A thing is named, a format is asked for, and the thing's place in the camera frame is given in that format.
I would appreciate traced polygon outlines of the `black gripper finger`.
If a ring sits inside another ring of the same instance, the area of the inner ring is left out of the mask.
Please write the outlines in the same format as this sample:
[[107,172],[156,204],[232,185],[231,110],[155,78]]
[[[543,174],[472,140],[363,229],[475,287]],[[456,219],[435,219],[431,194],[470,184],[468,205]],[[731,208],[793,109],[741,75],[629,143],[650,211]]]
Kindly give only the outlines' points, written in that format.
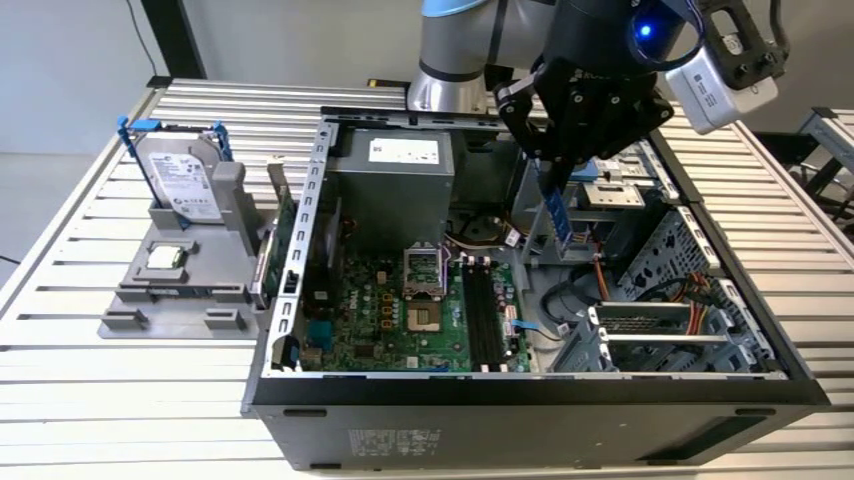
[[583,160],[580,126],[567,79],[530,74],[494,91],[499,117],[527,157],[540,162],[539,186],[564,188]]
[[673,117],[673,106],[661,91],[610,98],[587,121],[582,134],[580,159],[609,159],[642,139]]

